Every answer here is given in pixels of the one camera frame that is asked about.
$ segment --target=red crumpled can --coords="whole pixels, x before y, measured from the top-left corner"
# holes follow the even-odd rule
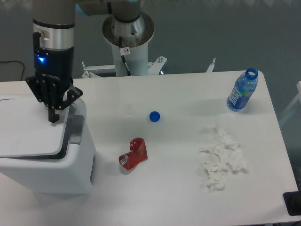
[[[119,156],[119,163],[126,170],[134,168],[138,163],[147,159],[146,145],[142,138],[136,138],[130,142],[130,150]]]

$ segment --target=blue led light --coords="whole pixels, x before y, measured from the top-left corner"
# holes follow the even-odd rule
[[[45,58],[43,58],[43,57],[38,57],[38,59],[41,61],[41,63],[43,63],[45,61]]]

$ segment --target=white table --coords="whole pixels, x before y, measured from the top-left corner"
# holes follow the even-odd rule
[[[288,222],[282,194],[297,191],[262,73],[243,112],[226,106],[242,72],[75,79],[98,152],[89,195],[34,194],[0,175],[5,226],[230,226]],[[30,94],[25,82],[0,83],[1,94]],[[148,119],[151,111],[159,122]],[[223,191],[205,191],[198,149],[218,124],[240,141],[249,173],[228,173]],[[145,139],[148,160],[129,174],[118,157]]]

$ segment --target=black cable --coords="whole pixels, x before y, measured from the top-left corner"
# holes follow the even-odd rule
[[[19,61],[19,60],[0,61],[0,64],[7,64],[7,63],[20,63],[20,64],[22,64],[23,71],[22,71],[21,79],[20,79],[20,81],[22,81],[23,75],[24,75],[24,71],[25,71],[25,65],[24,65],[24,63],[22,61]]]
[[[119,48],[122,48],[122,37],[121,36],[119,36]],[[126,66],[127,75],[131,76],[132,74],[130,73],[130,69],[128,68],[126,58],[123,55],[121,55],[121,59],[122,59],[122,62],[124,63],[124,65]]]
[[[299,224],[299,223],[301,223],[301,220],[292,223],[290,226],[296,226],[296,225]]]

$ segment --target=warning sticker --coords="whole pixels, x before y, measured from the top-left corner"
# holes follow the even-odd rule
[[[124,47],[120,49],[120,54],[122,56],[130,54],[130,47]]]

